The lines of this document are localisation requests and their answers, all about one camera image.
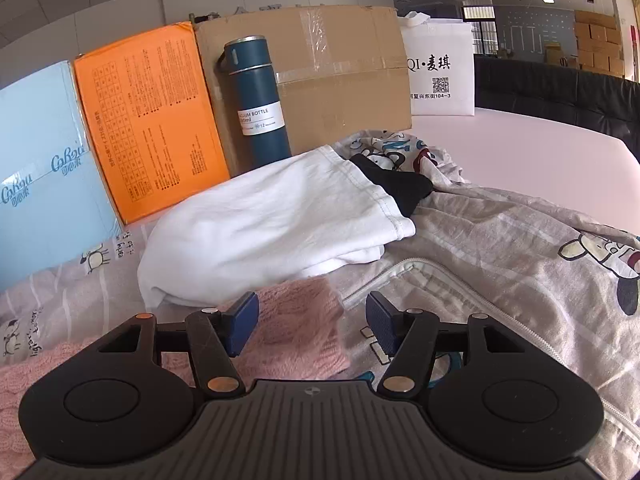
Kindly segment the light blue tissue box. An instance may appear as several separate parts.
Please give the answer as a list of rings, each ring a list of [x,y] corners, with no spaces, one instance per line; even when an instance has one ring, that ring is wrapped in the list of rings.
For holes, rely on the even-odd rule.
[[[2,89],[0,172],[3,288],[119,234],[70,62]]]

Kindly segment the black sofa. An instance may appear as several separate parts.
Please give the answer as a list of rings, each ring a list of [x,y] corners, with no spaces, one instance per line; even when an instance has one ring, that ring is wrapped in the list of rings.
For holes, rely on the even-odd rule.
[[[536,62],[474,58],[475,105],[612,136],[639,155],[636,82]]]

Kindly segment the pink knitted sweater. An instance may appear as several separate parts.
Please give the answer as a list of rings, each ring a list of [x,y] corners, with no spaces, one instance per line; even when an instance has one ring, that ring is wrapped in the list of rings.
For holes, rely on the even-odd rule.
[[[245,385],[256,379],[328,379],[349,366],[337,335],[344,313],[324,278],[288,282],[257,293],[258,323],[233,365]],[[1,477],[13,479],[34,461],[18,423],[24,393],[96,337],[65,341],[1,369]]]

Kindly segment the dark blue vacuum bottle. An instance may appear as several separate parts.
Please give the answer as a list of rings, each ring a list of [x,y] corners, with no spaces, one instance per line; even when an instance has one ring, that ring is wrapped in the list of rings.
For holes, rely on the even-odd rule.
[[[292,156],[267,39],[245,36],[224,45],[218,66],[231,84],[252,167]]]

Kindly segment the white folded garment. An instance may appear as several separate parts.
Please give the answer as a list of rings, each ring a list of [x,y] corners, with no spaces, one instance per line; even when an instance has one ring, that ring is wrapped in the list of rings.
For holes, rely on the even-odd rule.
[[[225,304],[290,278],[368,263],[412,237],[393,196],[329,145],[184,200],[152,229],[138,267],[145,307]]]

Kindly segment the white tote bag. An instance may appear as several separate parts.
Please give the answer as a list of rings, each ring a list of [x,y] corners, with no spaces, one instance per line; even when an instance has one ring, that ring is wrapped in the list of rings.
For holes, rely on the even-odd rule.
[[[475,114],[471,24],[411,11],[398,20],[404,40],[413,116]]]

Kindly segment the stacked cardboard boxes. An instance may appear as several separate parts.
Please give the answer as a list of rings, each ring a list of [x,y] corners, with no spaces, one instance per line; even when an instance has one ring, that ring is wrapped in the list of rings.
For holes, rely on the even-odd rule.
[[[544,62],[623,78],[622,34],[613,15],[576,10],[573,30],[576,52],[567,53],[558,42],[548,42]]]

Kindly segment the black sock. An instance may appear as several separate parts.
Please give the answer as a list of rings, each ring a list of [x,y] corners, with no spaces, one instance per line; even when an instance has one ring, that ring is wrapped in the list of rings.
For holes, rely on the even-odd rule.
[[[415,172],[383,169],[366,156],[356,154],[349,159],[374,184],[392,196],[400,213],[410,218],[421,200],[433,192],[432,181]]]

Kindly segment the cartoon print storage bag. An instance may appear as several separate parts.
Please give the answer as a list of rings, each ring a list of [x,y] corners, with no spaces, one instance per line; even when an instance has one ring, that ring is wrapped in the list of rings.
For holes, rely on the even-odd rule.
[[[639,240],[539,198],[482,188],[404,134],[331,146],[434,190],[412,237],[312,278],[344,309],[349,366],[256,379],[235,398],[195,385],[186,317],[143,302],[142,255],[96,277],[110,324],[34,382],[18,423],[34,461],[13,479],[634,479],[639,474]],[[310,280],[290,278],[284,282]],[[439,318],[430,382],[383,398],[390,357],[366,320],[380,292]]]

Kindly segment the orange printed box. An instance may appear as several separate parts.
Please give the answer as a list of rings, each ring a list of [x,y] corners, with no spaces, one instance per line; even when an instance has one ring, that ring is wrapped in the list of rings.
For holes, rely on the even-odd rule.
[[[74,73],[93,153],[122,223],[229,179],[190,23],[81,55]]]

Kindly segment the brown cardboard box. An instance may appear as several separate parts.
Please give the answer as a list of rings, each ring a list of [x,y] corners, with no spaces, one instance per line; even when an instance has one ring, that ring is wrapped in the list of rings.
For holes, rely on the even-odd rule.
[[[195,37],[224,157],[250,170],[231,80],[218,61],[247,36],[267,40],[288,142],[300,154],[362,130],[410,129],[409,76],[396,11],[388,6],[303,6],[216,18]]]

